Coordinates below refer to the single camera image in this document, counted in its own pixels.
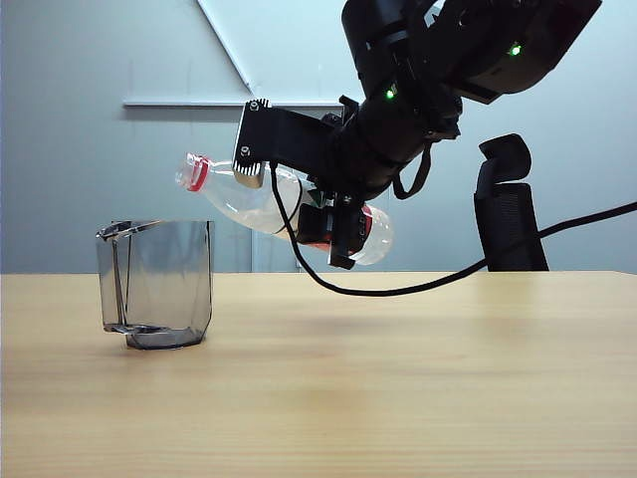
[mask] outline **green led light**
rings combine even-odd
[[[516,57],[522,52],[522,45],[519,43],[514,44],[509,50],[510,57]]]

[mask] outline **whiteboard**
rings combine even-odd
[[[256,97],[364,98],[340,23],[343,0],[199,0]]]

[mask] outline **clear container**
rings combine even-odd
[[[188,153],[176,173],[175,181],[188,191],[206,196],[233,221],[256,231],[289,239],[272,192],[270,166],[266,166],[262,187],[251,188],[235,179],[231,161],[213,161],[201,154]],[[301,204],[322,207],[316,187],[307,180],[299,179],[291,171],[277,168],[277,186],[295,231],[298,229]],[[365,204],[362,212],[367,217],[367,237],[362,249],[350,257],[358,264],[369,265],[387,254],[393,240],[393,229],[389,217],[380,209]],[[326,249],[325,244],[311,245]]]
[[[118,221],[97,233],[106,332],[136,349],[199,344],[212,318],[213,224]]]

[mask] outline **black chair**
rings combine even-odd
[[[537,234],[531,187],[523,182],[531,170],[531,153],[517,134],[497,137],[480,145],[487,160],[480,168],[474,195],[476,220],[490,271],[547,271],[538,238],[516,250],[494,254]]]

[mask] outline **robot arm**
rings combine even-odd
[[[314,119],[264,100],[244,107],[235,177],[261,187],[265,161],[307,173],[330,199],[330,230],[321,237],[330,237],[332,266],[353,266],[348,256],[360,241],[352,218],[363,201],[392,184],[401,199],[422,187],[432,144],[460,134],[461,97],[490,104],[530,88],[557,65],[601,5],[447,0],[438,11],[436,3],[347,0],[342,24],[365,101],[341,97],[341,116]],[[400,171],[420,154],[417,183],[405,192]],[[312,222],[312,212],[305,215],[300,223]]]

